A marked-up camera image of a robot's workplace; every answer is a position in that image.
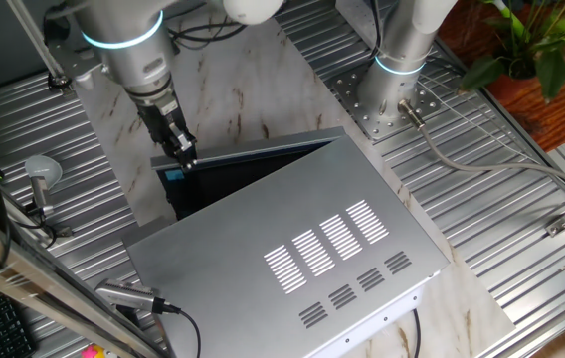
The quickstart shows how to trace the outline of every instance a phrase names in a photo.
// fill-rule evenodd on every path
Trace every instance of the aluminum profile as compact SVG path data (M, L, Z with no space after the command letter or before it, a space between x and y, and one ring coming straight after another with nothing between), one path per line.
M386 11L391 4L392 0L380 1L380 8ZM305 0L277 16L327 85L338 74L368 64L370 54L344 18L333 11L324 2ZM325 31L312 33L313 29ZM430 55L458 62L441 44ZM458 97L459 83L457 74L438 63L423 69L421 84L468 119L447 107L425 118L443 153L464 164L527 160L514 150L541 163L553 163L553 159L565 170L565 145L548 157L483 93ZM410 127L376 142L375 147L517 326L496 349L482 356L513 349L515 342L565 312L565 241L550 240L545 231L565 213L562 186L527 170L458 172L442 165ZM531 344L539 346L542 341Z
M76 97L50 91L41 74L0 89L0 169L3 188L22 205L32 199L24 161L36 154L57 160L64 175L51 190L55 213L47 224L70 226L73 237L50 248L90 287L104 278L138 280L119 239L137 227L110 164ZM76 357L89 343L51 319L25 308L38 345L34 357ZM161 336L149 314L143 328Z

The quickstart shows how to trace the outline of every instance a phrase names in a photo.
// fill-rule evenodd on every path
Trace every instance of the white marble board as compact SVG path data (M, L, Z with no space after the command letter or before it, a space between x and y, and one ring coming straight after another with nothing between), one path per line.
M221 21L222 15L196 12L184 24L175 20L172 25L187 28ZM250 27L202 51L182 49L172 74L199 148L334 126L345 128L451 261L427 283L418 309L420 357L474 357L514 329L276 21ZM159 216L173 218L149 165L150 157L163 152L150 140L122 87L96 75L94 89L78 89L78 95L139 224ZM407 314L346 357L411 357L415 337L413 315Z

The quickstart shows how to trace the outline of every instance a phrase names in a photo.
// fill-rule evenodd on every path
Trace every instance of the blue tag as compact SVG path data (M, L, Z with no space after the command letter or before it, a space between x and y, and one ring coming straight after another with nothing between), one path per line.
M165 177L168 181L182 180L183 178L185 178L183 176L183 171L180 169L166 171Z

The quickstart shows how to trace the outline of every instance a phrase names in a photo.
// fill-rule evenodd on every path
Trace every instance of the ventilation slot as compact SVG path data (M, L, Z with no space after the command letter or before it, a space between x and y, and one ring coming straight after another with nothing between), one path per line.
M320 228L335 246L343 260L347 260L362 250L339 215L320 224Z
M290 294L306 283L302 272L284 245L265 255L265 261L274 272L284 293Z
M292 241L316 277L335 267L333 260L313 230L309 230Z
M367 273L358 278L358 282L365 292L382 283L383 281L384 277L382 277L382 274L380 274L380 271L378 271L378 269L376 268L369 270Z
M300 319L307 329L326 317L327 314L320 302L300 313Z
M399 252L391 259L385 261L384 264L386 264L386 267L389 268L391 274L396 274L397 272L410 265L411 261L406 256L406 254L404 254L404 252Z
M333 303L335 309L344 307L355 298L357 297L355 296L355 293L353 293L353 289L351 289L348 284L329 295L329 299L331 299L331 303Z
M358 226L370 244L376 243L378 240L389 235L389 231L380 223L380 220L373 210L369 208L366 201L362 200L347 209L346 212L349 213L355 225Z

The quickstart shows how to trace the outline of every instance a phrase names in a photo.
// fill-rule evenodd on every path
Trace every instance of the lamp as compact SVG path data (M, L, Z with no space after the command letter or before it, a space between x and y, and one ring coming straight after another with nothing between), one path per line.
M53 214L49 190L62 178L62 166L47 156L35 155L26 160L24 168L31 179L37 210L45 216Z

